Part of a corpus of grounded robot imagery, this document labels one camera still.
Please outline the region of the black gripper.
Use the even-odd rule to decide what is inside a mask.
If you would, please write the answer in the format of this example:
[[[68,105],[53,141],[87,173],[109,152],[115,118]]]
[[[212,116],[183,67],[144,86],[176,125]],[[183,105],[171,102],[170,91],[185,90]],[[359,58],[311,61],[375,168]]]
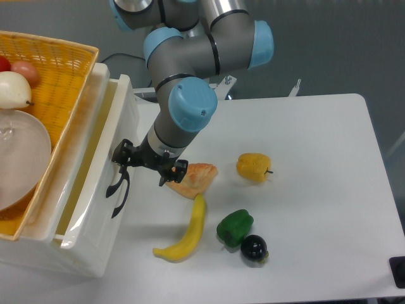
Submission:
[[[131,160],[133,167],[146,167],[160,174],[159,186],[167,182],[181,183],[187,173],[189,162],[177,160],[169,151],[155,152],[146,136],[134,149],[133,143],[123,139],[115,148],[111,161],[119,166],[119,173],[127,170]]]

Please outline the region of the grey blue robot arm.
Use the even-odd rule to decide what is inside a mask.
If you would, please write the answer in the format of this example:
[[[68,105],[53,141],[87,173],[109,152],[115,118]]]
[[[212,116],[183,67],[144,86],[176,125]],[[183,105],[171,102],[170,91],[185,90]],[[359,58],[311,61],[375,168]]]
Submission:
[[[122,181],[128,167],[146,167],[161,183],[180,182],[188,166],[181,154],[218,104],[208,79],[268,63],[271,28],[252,19],[243,1],[111,1],[110,7],[123,30],[153,28],[143,53],[160,108],[142,143],[124,139],[112,161]]]

